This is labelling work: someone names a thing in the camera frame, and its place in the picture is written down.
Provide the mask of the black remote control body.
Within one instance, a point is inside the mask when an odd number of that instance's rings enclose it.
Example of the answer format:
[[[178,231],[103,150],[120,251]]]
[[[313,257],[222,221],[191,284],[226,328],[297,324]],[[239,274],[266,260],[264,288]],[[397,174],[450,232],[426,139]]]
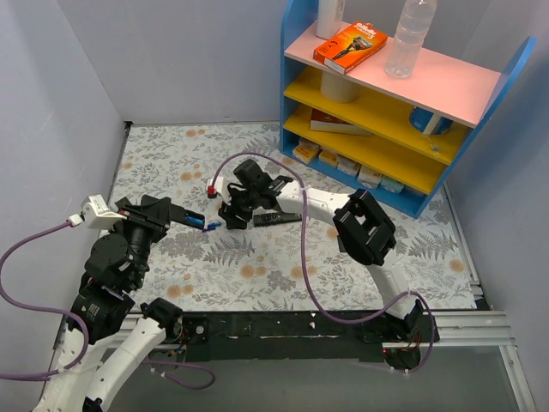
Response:
[[[205,227],[204,215],[185,209],[176,204],[170,205],[170,219],[176,223],[203,230]]]

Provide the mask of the small black battery door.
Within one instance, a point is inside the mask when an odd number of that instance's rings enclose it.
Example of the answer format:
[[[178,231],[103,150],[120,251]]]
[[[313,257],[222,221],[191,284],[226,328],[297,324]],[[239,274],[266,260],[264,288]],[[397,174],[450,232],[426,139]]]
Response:
[[[345,246],[343,245],[343,242],[342,242],[342,240],[341,240],[340,237],[337,238],[337,241],[338,241],[339,251],[340,251],[341,253],[347,253],[346,248],[345,248]]]

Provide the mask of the blue battery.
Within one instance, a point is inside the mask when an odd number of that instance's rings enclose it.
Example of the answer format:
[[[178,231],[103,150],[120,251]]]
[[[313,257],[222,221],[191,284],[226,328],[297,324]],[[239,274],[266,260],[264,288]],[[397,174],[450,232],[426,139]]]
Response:
[[[221,225],[222,225],[222,223],[220,221],[213,221],[213,222],[208,223],[202,231],[204,233],[209,232],[209,231],[214,231],[218,227],[220,227]]]
[[[204,220],[198,219],[192,216],[187,216],[185,219],[185,223],[192,227],[198,227],[198,228],[204,227]]]

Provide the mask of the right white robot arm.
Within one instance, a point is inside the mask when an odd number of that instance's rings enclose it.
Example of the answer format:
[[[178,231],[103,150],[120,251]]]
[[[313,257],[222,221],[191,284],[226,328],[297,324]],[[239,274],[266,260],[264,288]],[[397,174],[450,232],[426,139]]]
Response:
[[[247,228],[254,210],[301,214],[332,225],[339,244],[355,262],[365,266],[383,300],[383,308],[362,318],[362,323],[385,319],[390,335],[407,341],[419,331],[427,304],[412,290],[398,264],[395,225],[374,196],[364,189],[333,193],[305,185],[294,171],[270,177],[253,161],[253,153],[234,169],[237,183],[226,182],[219,173],[207,183],[209,197],[220,196],[220,217],[229,229]]]

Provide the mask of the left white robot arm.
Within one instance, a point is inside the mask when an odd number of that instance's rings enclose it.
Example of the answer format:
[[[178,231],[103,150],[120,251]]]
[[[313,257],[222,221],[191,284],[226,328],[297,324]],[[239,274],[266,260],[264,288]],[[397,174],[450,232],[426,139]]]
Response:
[[[110,210],[102,196],[93,195],[69,219],[102,235],[92,246],[69,311],[57,362],[63,370],[45,384],[38,411],[108,410],[151,350],[182,335],[182,310],[157,298],[142,305],[135,329],[108,360],[103,358],[135,304],[130,293],[143,285],[152,245],[166,236],[172,222],[182,223],[186,217],[168,197],[144,195],[138,204],[124,197],[116,206]]]

